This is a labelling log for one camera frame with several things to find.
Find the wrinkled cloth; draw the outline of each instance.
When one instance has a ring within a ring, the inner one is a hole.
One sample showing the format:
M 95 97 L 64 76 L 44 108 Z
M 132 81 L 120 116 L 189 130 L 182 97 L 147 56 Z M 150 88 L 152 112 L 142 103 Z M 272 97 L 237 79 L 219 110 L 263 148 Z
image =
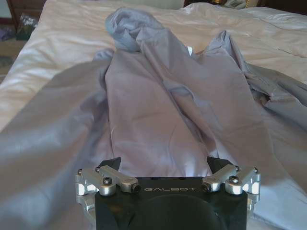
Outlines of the wrinkled cloth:
M 190 54 L 142 11 L 121 8 L 106 27 L 119 49 L 101 51 L 93 62 L 55 76 L 0 133 L 2 226 L 89 229 L 75 204 L 73 175 L 101 160 L 121 157 L 119 170 L 131 176 L 206 176 L 206 157 L 214 156 L 261 171 L 255 218 L 304 229 L 304 177 L 294 180 L 277 159 L 250 90 L 272 97 L 258 82 L 271 79 L 268 89 L 276 87 L 271 71 L 247 69 L 226 31 L 205 51 Z M 258 81 L 248 84 L 255 76 Z M 295 83 L 284 78 L 283 90 L 304 106 L 304 92 Z M 285 127 L 306 135 L 297 116 L 278 108 L 270 109 Z M 303 175 L 304 162 L 297 165 Z

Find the white duvet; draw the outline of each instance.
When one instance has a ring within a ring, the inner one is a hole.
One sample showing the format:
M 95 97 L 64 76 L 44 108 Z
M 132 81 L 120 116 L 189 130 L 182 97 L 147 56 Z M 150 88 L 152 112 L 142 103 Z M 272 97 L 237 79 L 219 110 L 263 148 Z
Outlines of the white duvet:
M 248 63 L 307 82 L 307 17 L 302 15 L 266 8 L 236 11 L 206 3 L 171 11 L 114 1 L 48 0 L 38 27 L 0 85 L 0 130 L 56 73 L 92 60 L 98 50 L 114 48 L 104 20 L 121 6 L 150 12 L 194 52 L 203 50 L 219 31 L 227 30 Z M 295 178 L 299 172 L 292 169 L 287 153 L 300 160 L 307 149 L 302 135 L 284 133 L 278 121 L 272 123 L 269 115 L 263 116 L 271 124 L 275 148 L 278 141 L 288 143 L 289 148 L 280 149 L 277 158 Z M 252 221 L 249 228 L 266 227 Z

